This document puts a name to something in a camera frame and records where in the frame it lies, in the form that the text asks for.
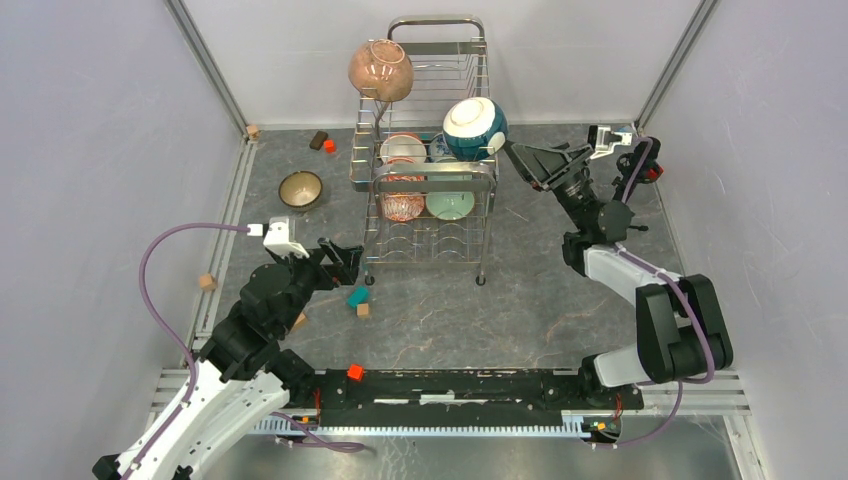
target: metal dish rack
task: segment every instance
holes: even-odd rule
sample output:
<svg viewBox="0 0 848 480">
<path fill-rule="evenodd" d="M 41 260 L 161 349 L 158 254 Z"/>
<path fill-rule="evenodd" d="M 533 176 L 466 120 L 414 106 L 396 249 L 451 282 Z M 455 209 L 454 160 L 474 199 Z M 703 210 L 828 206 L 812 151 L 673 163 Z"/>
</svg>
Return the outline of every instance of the metal dish rack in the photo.
<svg viewBox="0 0 848 480">
<path fill-rule="evenodd" d="M 442 130 L 448 110 L 460 100 L 489 96 L 488 56 L 483 24 L 471 15 L 408 16 L 392 21 L 387 38 L 400 26 L 472 25 L 478 35 L 462 42 L 399 42 L 412 61 L 415 81 L 407 98 L 394 103 L 360 96 L 353 137 L 350 179 L 368 192 L 365 216 L 365 283 L 374 283 L 377 264 L 476 264 L 478 285 L 486 283 L 485 262 L 491 236 L 491 213 L 498 181 L 498 159 L 479 162 L 384 165 L 380 147 L 392 134 L 412 132 L 425 144 Z M 418 177 L 418 181 L 396 176 Z M 440 220 L 426 208 L 408 222 L 384 218 L 387 196 L 428 196 L 437 192 L 471 192 L 471 212 L 457 220 Z"/>
</svg>

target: white bowl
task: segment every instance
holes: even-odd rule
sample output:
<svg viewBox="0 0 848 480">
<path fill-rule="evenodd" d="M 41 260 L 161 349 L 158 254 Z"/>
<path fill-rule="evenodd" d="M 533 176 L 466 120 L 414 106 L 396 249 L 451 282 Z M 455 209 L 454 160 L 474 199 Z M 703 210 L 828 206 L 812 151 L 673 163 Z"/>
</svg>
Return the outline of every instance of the white bowl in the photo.
<svg viewBox="0 0 848 480">
<path fill-rule="evenodd" d="M 411 133 L 396 133 L 389 136 L 380 146 L 380 158 L 389 163 L 394 157 L 411 158 L 415 163 L 427 161 L 427 147 Z"/>
</svg>

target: cable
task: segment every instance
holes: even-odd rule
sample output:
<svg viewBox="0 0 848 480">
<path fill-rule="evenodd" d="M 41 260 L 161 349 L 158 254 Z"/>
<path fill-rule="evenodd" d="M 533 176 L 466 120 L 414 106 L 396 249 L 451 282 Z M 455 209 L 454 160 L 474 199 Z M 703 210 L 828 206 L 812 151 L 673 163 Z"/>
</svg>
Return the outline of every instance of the cable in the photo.
<svg viewBox="0 0 848 480">
<path fill-rule="evenodd" d="M 637 137 L 637 142 L 647 141 L 648 147 L 645 148 L 645 151 L 642 152 L 642 157 L 636 163 L 636 168 L 633 169 L 633 173 L 630 174 L 630 178 L 627 179 L 627 186 L 624 187 L 624 194 L 621 196 L 621 201 L 627 203 L 630 200 L 630 190 L 633 188 L 633 183 L 636 181 L 636 177 L 639 175 L 639 170 L 642 169 L 642 165 L 645 164 L 645 160 L 648 159 L 648 154 L 651 152 L 651 148 L 654 147 L 654 139 L 651 137 Z"/>
<path fill-rule="evenodd" d="M 303 432 L 304 435 L 311 438 L 315 443 L 303 443 L 303 442 L 289 442 L 290 446 L 294 447 L 308 447 L 308 448 L 326 448 L 332 450 L 334 452 L 339 453 L 357 453 L 365 450 L 365 445 L 356 442 L 328 442 L 326 440 L 322 440 L 321 437 L 315 435 L 310 432 L 305 425 L 286 415 L 285 413 L 273 412 L 272 416 L 280 417 L 283 420 L 289 422 L 291 426 Z"/>
<path fill-rule="evenodd" d="M 627 180 L 627 186 L 624 189 L 624 194 L 622 195 L 622 201 L 627 203 L 630 200 L 630 190 L 633 188 L 633 183 L 636 181 L 636 176 L 638 175 L 639 170 L 642 168 L 642 165 L 645 163 L 645 160 L 648 158 L 648 152 L 650 152 L 651 148 L 654 146 L 654 141 L 650 137 L 640 137 L 638 139 L 647 140 L 649 145 L 645 148 L 645 151 L 642 153 L 642 158 L 639 159 L 639 162 L 636 164 L 636 168 L 633 170 L 633 173 L 630 174 L 630 178 Z M 674 407 L 671 409 L 671 412 L 668 414 L 663 423 L 660 424 L 654 431 L 647 435 L 643 435 L 639 438 L 634 438 L 632 440 L 627 440 L 624 442 L 617 442 L 615 444 L 603 444 L 603 443 L 592 443 L 592 448 L 602 448 L 607 450 L 613 450 L 620 447 L 627 447 L 638 445 L 642 442 L 650 440 L 651 438 L 656 437 L 671 424 L 671 421 L 677 416 L 677 411 L 680 410 L 680 403 L 683 401 L 683 382 L 686 383 L 708 383 L 715 376 L 715 359 L 713 358 L 712 350 L 710 349 L 710 344 L 707 341 L 707 336 L 704 333 L 704 329 L 701 328 L 701 324 L 698 321 L 698 317 L 695 315 L 695 311 L 692 309 L 692 306 L 689 305 L 689 301 L 686 299 L 686 295 L 680 290 L 680 287 L 677 283 L 668 275 L 665 274 L 664 271 L 661 271 L 658 268 L 655 268 L 648 262 L 645 262 L 641 258 L 636 255 L 631 254 L 620 244 L 616 243 L 615 251 L 622 258 L 626 259 L 630 263 L 636 265 L 637 267 L 645 270 L 646 272 L 656 275 L 657 278 L 660 278 L 671 288 L 674 292 L 674 295 L 680 301 L 680 304 L 683 306 L 683 310 L 686 312 L 686 315 L 689 317 L 689 320 L 692 323 L 692 329 L 695 331 L 695 336 L 698 337 L 698 343 L 701 345 L 701 350 L 704 352 L 704 359 L 707 362 L 707 373 L 703 378 L 686 378 L 683 380 L 679 380 L 677 382 L 677 399 L 674 402 Z"/>
<path fill-rule="evenodd" d="M 150 300 L 150 294 L 147 292 L 147 262 L 150 260 L 150 255 L 153 254 L 153 250 L 162 243 L 163 240 L 170 237 L 171 235 L 181 232 L 183 230 L 189 230 L 193 228 L 214 228 L 218 230 L 230 230 L 234 232 L 249 232 L 250 229 L 247 227 L 239 227 L 236 225 L 224 225 L 221 223 L 187 223 L 185 225 L 180 225 L 170 230 L 165 231 L 158 237 L 156 237 L 153 242 L 150 243 L 150 246 L 147 247 L 147 250 L 144 252 L 144 255 L 141 257 L 141 263 L 138 266 L 138 289 L 141 291 L 141 299 L 144 301 L 144 305 L 147 307 L 147 311 L 150 312 L 150 315 L 153 316 L 153 320 L 165 331 L 168 337 L 177 344 L 180 351 L 183 353 L 183 356 L 186 359 L 186 363 L 188 363 L 188 371 L 189 371 L 189 381 L 188 387 L 186 388 L 186 393 L 183 395 L 183 398 L 180 400 L 180 404 L 168 415 L 168 418 L 162 422 L 162 425 L 159 426 L 158 429 L 150 436 L 150 439 L 147 443 L 139 450 L 138 455 L 135 456 L 132 460 L 132 464 L 130 464 L 124 474 L 121 476 L 121 480 L 128 480 L 133 472 L 135 471 L 132 468 L 133 464 L 141 463 L 141 460 L 144 459 L 144 456 L 147 455 L 147 452 L 153 448 L 153 445 L 156 443 L 156 440 L 165 433 L 165 430 L 176 420 L 177 416 L 183 410 L 183 404 L 188 404 L 189 400 L 191 400 L 191 394 L 194 393 L 194 387 L 197 385 L 197 366 L 194 364 L 194 359 L 192 358 L 191 351 L 189 351 L 188 346 L 183 343 L 182 339 L 176 332 L 168 325 L 162 315 L 156 310 L 156 307 L 153 306 L 153 302 Z"/>
<path fill-rule="evenodd" d="M 677 285 L 677 282 L 674 281 L 671 277 L 665 274 L 664 271 L 654 267 L 650 263 L 642 260 L 641 258 L 633 255 L 628 252 L 621 246 L 621 244 L 615 244 L 615 251 L 622 258 L 629 261 L 630 263 L 636 265 L 637 267 L 645 270 L 646 272 L 656 275 L 657 278 L 663 280 L 674 292 L 674 295 L 680 301 L 680 304 L 683 305 L 683 310 L 686 312 L 686 315 L 689 317 L 689 320 L 692 323 L 692 329 L 695 331 L 695 336 L 698 337 L 698 343 L 701 345 L 701 350 L 704 352 L 704 359 L 707 362 L 707 373 L 703 378 L 686 378 L 683 379 L 686 383 L 707 383 L 713 379 L 715 376 L 715 359 L 713 358 L 712 350 L 710 349 L 710 344 L 707 341 L 707 335 L 704 333 L 704 329 L 701 328 L 701 322 L 698 321 L 698 317 L 695 315 L 695 311 L 692 309 L 692 306 L 689 305 L 689 300 L 686 299 L 686 295 L 680 290 L 680 287 Z"/>
<path fill-rule="evenodd" d="M 627 203 L 630 200 L 630 189 L 633 187 L 633 182 L 636 181 L 636 176 L 639 174 L 639 170 L 641 170 L 642 165 L 645 163 L 645 160 L 648 158 L 648 153 L 651 151 L 651 148 L 654 146 L 654 140 L 651 137 L 637 137 L 636 141 L 647 141 L 648 146 L 645 148 L 645 151 L 642 152 L 642 157 L 639 159 L 639 162 L 636 164 L 636 168 L 633 169 L 633 172 L 630 174 L 630 178 L 627 180 L 627 186 L 624 189 L 624 195 L 622 195 L 622 201 Z M 710 344 L 707 341 L 707 336 L 704 334 L 704 330 L 701 328 L 700 322 L 698 322 L 698 317 L 695 316 L 695 311 L 692 310 L 692 307 L 689 305 L 689 301 L 686 299 L 686 295 L 683 294 L 683 291 L 680 290 L 680 287 L 677 283 L 672 280 L 671 277 L 665 274 L 664 271 L 660 271 L 655 268 L 650 263 L 645 262 L 641 258 L 631 254 L 620 243 L 615 244 L 616 253 L 624 257 L 630 263 L 636 265 L 637 267 L 645 270 L 651 275 L 656 275 L 658 278 L 666 282 L 671 290 L 674 292 L 674 295 L 680 301 L 680 304 L 683 305 L 683 310 L 686 312 L 686 315 L 689 317 L 689 320 L 692 322 L 692 328 L 695 330 L 695 336 L 698 337 L 698 343 L 701 345 L 701 350 L 704 352 L 705 360 L 707 361 L 707 374 L 704 375 L 703 378 L 687 378 L 683 381 L 686 383 L 707 383 L 713 379 L 715 376 L 715 359 L 712 355 L 712 350 L 710 349 Z"/>
</svg>

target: pink bowl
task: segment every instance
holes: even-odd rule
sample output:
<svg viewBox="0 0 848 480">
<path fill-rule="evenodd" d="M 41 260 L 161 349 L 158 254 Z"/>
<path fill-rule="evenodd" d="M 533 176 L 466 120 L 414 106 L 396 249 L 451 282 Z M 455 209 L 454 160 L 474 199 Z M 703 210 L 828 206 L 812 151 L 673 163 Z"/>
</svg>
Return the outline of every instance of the pink bowl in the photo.
<svg viewBox="0 0 848 480">
<path fill-rule="evenodd" d="M 412 62 L 391 40 L 367 42 L 353 54 L 347 69 L 359 93 L 381 102 L 403 100 L 412 91 Z"/>
<path fill-rule="evenodd" d="M 411 158 L 395 157 L 388 161 L 392 163 L 416 163 Z M 384 182 L 422 182 L 420 175 L 389 175 Z M 393 222 L 408 222 L 424 211 L 423 195 L 414 193 L 388 193 L 383 196 L 383 216 Z"/>
</svg>

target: teal block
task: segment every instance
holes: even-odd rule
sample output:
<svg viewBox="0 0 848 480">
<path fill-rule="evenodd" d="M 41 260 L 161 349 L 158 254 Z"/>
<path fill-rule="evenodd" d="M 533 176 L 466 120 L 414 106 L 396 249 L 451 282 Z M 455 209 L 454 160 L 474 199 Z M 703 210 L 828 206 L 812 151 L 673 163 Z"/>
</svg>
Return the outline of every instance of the teal block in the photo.
<svg viewBox="0 0 848 480">
<path fill-rule="evenodd" d="M 356 308 L 357 305 L 365 303 L 366 300 L 368 300 L 368 289 L 359 287 L 348 297 L 347 304 L 350 308 Z"/>
</svg>

